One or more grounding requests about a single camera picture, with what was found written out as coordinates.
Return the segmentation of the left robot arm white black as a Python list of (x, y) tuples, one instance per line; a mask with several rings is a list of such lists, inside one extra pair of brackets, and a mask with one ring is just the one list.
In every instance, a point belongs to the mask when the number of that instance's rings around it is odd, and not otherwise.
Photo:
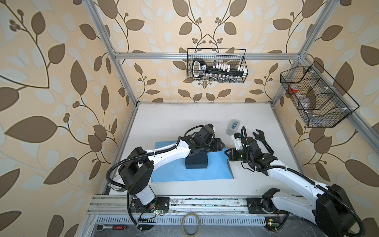
[(108, 183), (127, 190), (127, 194), (138, 199), (144, 206), (149, 206), (157, 201), (156, 195), (149, 186), (153, 171), (163, 165), (178, 159), (197, 155), (199, 153), (220, 152), (225, 144), (215, 136), (212, 124), (198, 125), (179, 136), (177, 141), (169, 146), (155, 150), (143, 150), (141, 147), (134, 149), (135, 156), (111, 166), (106, 173)]

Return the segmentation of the light blue wrapping paper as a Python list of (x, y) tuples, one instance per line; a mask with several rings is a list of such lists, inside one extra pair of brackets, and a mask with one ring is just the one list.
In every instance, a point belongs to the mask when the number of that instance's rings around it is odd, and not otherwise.
[(225, 151), (226, 149), (220, 152), (208, 153), (208, 165), (205, 168), (187, 169), (185, 159), (178, 159), (159, 168), (155, 168), (151, 176), (151, 182), (162, 183), (233, 179), (233, 173)]

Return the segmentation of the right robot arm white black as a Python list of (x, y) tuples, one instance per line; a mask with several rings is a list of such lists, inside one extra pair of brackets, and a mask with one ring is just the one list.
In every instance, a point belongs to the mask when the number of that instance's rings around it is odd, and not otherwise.
[(231, 135), (235, 147), (226, 150), (231, 162), (246, 163), (252, 172), (274, 178), (296, 191), (291, 196), (278, 188), (262, 195), (266, 212), (282, 210), (314, 223), (329, 237), (363, 237), (366, 228), (355, 212), (345, 190), (317, 182), (288, 167), (272, 154), (262, 153), (252, 137)]

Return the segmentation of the dark blue gift box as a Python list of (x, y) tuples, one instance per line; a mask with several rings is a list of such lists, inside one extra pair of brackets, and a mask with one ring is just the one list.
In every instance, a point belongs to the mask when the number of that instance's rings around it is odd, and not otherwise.
[(200, 152), (196, 155), (188, 156), (185, 159), (186, 169), (206, 169), (208, 168), (208, 155)]

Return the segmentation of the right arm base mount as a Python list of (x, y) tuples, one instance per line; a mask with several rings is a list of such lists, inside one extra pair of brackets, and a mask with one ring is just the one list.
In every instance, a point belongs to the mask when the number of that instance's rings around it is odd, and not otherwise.
[(246, 199), (249, 214), (278, 215), (287, 211), (277, 209), (271, 201), (262, 197), (250, 197)]

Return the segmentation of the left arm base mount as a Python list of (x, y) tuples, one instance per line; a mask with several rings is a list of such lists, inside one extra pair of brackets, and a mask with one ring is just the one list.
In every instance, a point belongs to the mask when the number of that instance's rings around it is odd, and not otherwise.
[(169, 211), (170, 198), (169, 197), (156, 197), (147, 205), (143, 205), (139, 199), (133, 198), (131, 200), (131, 209), (133, 212), (153, 212), (163, 215)]

